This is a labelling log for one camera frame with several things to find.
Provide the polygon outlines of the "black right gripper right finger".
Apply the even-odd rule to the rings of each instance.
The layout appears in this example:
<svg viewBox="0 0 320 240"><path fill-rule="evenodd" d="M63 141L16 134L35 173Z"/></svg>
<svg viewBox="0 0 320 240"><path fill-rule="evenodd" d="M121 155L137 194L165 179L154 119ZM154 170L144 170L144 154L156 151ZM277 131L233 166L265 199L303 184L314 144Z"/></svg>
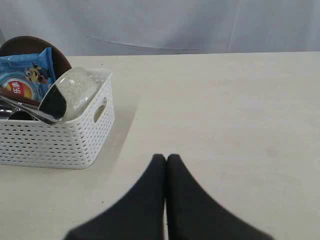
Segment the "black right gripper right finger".
<svg viewBox="0 0 320 240"><path fill-rule="evenodd" d="M271 240L215 201L178 154L166 162L166 216L170 240Z"/></svg>

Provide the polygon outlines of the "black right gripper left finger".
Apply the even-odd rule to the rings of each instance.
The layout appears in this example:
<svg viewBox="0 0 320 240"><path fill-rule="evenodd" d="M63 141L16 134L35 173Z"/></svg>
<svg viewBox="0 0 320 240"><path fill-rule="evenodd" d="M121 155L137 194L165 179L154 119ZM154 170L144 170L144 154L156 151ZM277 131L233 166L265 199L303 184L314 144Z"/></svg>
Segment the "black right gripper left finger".
<svg viewBox="0 0 320 240"><path fill-rule="evenodd" d="M164 239L166 159L155 154L133 187L109 209L71 229L66 240Z"/></svg>

